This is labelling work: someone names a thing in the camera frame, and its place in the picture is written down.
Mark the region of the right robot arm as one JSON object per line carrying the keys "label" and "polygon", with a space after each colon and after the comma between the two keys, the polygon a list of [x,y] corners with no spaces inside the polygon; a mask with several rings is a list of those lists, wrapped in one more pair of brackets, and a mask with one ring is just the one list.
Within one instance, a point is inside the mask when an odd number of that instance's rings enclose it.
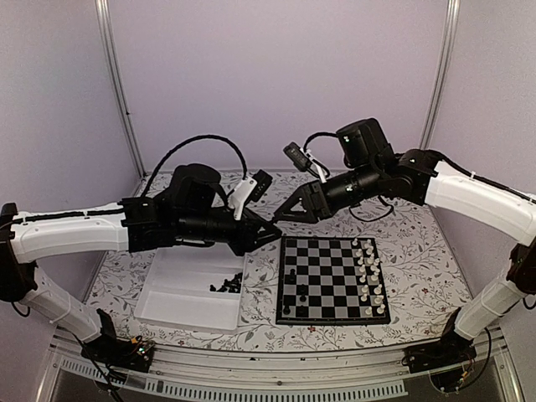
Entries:
{"label": "right robot arm", "polygon": [[435,150],[396,153],[373,117],[334,135],[348,171],[298,187],[276,210],[277,221],[315,224],[344,207],[382,196],[448,210],[481,225],[481,230],[447,241],[463,262],[469,261],[470,246],[483,253],[486,262],[498,255],[479,235],[513,247],[497,276],[450,315],[440,339],[432,344],[436,362],[452,364],[488,325],[535,293],[534,195],[478,176]]}

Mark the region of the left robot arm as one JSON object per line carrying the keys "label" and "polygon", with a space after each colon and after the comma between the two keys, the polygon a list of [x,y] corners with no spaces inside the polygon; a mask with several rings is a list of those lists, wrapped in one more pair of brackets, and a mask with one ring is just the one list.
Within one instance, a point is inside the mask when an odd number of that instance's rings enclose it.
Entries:
{"label": "left robot arm", "polygon": [[177,167],[154,196],[58,213],[37,214],[4,204],[1,212],[1,299],[18,302],[69,330],[106,363],[124,357],[111,316],[88,307],[55,283],[42,260],[72,261],[105,251],[137,253],[179,246],[227,245],[237,256],[281,237],[273,223],[248,208],[272,183],[260,170],[226,192],[215,169]]}

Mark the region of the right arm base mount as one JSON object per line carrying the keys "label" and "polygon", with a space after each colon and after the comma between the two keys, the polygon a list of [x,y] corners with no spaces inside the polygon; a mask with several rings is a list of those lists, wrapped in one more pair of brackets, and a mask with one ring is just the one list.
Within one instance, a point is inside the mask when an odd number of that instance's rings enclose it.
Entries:
{"label": "right arm base mount", "polygon": [[430,376],[430,381],[440,392],[453,393],[466,382],[476,356],[476,349],[471,343],[460,345],[437,340],[405,348],[401,364],[412,374],[441,369]]}

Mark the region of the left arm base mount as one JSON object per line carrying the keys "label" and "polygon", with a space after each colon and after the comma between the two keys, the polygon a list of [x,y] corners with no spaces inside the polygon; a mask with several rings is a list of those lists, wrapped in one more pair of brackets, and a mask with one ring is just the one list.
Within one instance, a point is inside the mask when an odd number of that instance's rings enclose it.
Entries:
{"label": "left arm base mount", "polygon": [[155,343],[136,336],[130,340],[100,335],[97,339],[82,343],[81,356],[111,367],[148,373],[152,365]]}

